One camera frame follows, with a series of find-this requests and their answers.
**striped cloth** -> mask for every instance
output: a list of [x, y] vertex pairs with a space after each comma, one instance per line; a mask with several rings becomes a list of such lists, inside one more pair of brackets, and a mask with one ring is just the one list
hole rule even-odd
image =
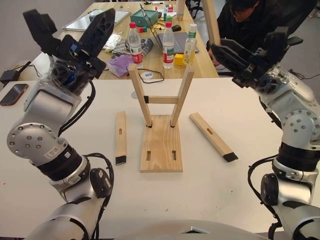
[[[150, 38], [142, 38], [141, 39], [141, 48], [142, 48], [142, 56], [145, 57], [151, 48], [153, 47], [154, 42]], [[112, 57], [117, 58], [121, 55], [128, 55], [131, 56], [130, 53], [130, 45], [129, 40], [126, 39], [124, 41], [120, 41], [112, 50]]]

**red label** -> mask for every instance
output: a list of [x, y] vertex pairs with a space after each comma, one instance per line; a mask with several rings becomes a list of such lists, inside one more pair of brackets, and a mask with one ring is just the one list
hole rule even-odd
[[166, 63], [166, 64], [170, 64], [170, 63], [173, 63], [174, 62], [174, 58], [172, 55], [168, 55], [166, 53], [163, 54], [163, 61]]
[[138, 53], [137, 55], [131, 54], [133, 61], [135, 64], [140, 64], [142, 63], [142, 53]]

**green box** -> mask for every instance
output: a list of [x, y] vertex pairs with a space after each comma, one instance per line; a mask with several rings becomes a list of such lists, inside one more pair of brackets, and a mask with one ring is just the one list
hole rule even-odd
[[[150, 18], [152, 25], [158, 21], [158, 11], [145, 9], [145, 13]], [[142, 14], [141, 9], [139, 11], [137, 11], [136, 13], [132, 14], [130, 16], [130, 20], [131, 20], [131, 22], [135, 22], [135, 24], [138, 27], [149, 27], [145, 18], [144, 18], [144, 15]]]

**purple cloth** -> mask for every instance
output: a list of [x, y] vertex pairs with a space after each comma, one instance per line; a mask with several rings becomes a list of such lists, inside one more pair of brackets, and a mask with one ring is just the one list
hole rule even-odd
[[128, 74], [129, 64], [134, 64], [134, 60], [131, 56], [121, 55], [117, 58], [110, 59], [107, 62], [110, 73], [113, 73], [117, 77], [121, 78], [123, 75]]

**computer mouse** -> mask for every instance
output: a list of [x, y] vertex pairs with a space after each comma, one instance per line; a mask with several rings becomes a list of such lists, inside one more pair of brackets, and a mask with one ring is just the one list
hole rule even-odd
[[178, 31], [181, 31], [181, 26], [177, 24], [171, 27], [171, 29], [172, 29], [172, 32], [178, 32]]

